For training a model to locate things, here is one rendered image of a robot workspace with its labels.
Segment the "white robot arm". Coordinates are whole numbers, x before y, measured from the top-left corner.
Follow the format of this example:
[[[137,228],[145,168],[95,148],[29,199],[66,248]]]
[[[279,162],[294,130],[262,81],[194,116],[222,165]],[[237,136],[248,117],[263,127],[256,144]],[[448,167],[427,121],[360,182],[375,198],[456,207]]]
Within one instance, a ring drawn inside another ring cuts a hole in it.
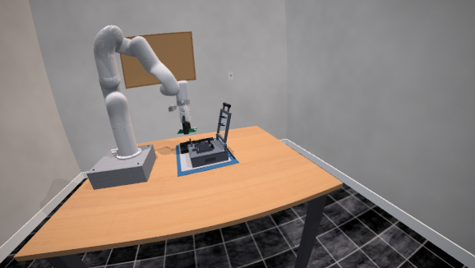
[[[127,39],[124,38],[121,29],[117,26],[108,25],[104,27],[95,37],[95,63],[109,121],[118,147],[111,150],[111,153],[112,155],[118,154],[118,159],[125,160],[137,157],[142,151],[141,148],[137,147],[127,98],[122,93],[121,85],[119,85],[121,77],[118,72],[115,52],[137,57],[143,68],[160,81],[162,84],[160,92],[163,95],[176,95],[177,104],[169,106],[169,112],[174,111],[179,105],[189,104],[190,97],[187,81],[177,81],[175,79],[171,71],[157,58],[145,38],[137,36],[133,39]],[[114,89],[109,90],[107,88]]]

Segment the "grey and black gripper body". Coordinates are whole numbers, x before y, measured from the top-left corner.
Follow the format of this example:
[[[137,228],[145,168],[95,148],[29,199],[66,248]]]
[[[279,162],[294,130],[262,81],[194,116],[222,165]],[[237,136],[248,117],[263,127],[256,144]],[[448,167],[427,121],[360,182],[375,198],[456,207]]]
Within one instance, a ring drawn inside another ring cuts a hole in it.
[[[180,113],[181,122],[182,122],[182,116],[185,116],[185,122],[190,122],[191,121],[191,113],[188,117],[188,112],[190,111],[190,109],[188,108],[189,105],[190,104],[179,105],[179,113]],[[182,109],[184,109],[184,112],[182,112]]]

